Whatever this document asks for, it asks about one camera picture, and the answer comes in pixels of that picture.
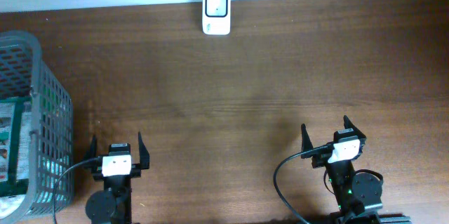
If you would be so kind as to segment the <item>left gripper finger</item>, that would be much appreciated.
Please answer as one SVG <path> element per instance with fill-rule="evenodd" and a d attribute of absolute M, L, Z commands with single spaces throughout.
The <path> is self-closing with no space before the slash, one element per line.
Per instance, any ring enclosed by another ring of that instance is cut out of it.
<path fill-rule="evenodd" d="M 143 142 L 142 134 L 140 131 L 138 132 L 138 147 L 140 156 L 140 163 L 139 163 L 140 170 L 149 169 L 150 154 Z"/>
<path fill-rule="evenodd" d="M 94 161 L 94 159 L 98 157 L 97 148 L 98 148 L 98 141 L 96 136 L 93 135 L 89 148 L 83 157 L 84 161 L 90 160 L 90 162 L 85 164 L 84 166 L 85 169 L 93 169 L 95 167 L 96 162 Z"/>

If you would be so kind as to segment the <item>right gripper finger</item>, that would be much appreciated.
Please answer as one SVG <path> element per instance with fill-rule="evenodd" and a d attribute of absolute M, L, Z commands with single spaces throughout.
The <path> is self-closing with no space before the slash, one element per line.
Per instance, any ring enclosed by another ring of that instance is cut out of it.
<path fill-rule="evenodd" d="M 352 129 L 356 135 L 361 136 L 361 131 L 351 122 L 347 115 L 343 116 L 343 121 L 345 129 Z"/>
<path fill-rule="evenodd" d="M 307 132 L 306 124 L 301 125 L 301 158 L 306 159 L 311 157 L 311 151 L 314 149 L 314 146 L 311 143 L 309 134 Z"/>

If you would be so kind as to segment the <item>green 3M glove package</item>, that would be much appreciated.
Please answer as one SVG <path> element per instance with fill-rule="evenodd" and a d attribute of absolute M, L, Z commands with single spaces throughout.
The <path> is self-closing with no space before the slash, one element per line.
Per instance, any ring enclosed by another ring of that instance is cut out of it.
<path fill-rule="evenodd" d="M 30 98 L 1 101 L 1 196 L 27 193 L 32 122 Z"/>

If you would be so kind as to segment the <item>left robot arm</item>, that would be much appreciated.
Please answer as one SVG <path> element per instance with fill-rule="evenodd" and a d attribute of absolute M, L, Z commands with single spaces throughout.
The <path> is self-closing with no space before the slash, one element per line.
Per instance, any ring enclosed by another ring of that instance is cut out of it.
<path fill-rule="evenodd" d="M 102 182 L 103 189 L 87 200 L 85 212 L 92 223 L 132 223 L 131 180 L 139 178 L 150 164 L 150 154 L 142 135 L 138 134 L 139 162 L 134 163 L 128 143 L 114 143 L 107 154 L 98 154 L 98 141 L 93 136 L 84 156 L 86 168 L 93 180 Z"/>

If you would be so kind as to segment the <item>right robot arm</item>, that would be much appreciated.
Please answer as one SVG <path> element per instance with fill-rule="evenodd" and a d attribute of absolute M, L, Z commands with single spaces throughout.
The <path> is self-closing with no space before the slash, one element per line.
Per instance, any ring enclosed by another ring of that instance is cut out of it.
<path fill-rule="evenodd" d="M 301 158 L 311 159 L 313 168 L 325 169 L 339 206 L 330 214 L 329 223 L 410 223 L 411 217 L 383 215 L 381 200 L 384 178 L 368 169 L 355 170 L 352 164 L 363 153 L 367 137 L 348 118 L 343 116 L 344 128 L 333 134 L 333 140 L 314 147 L 305 124 L 301 125 Z"/>

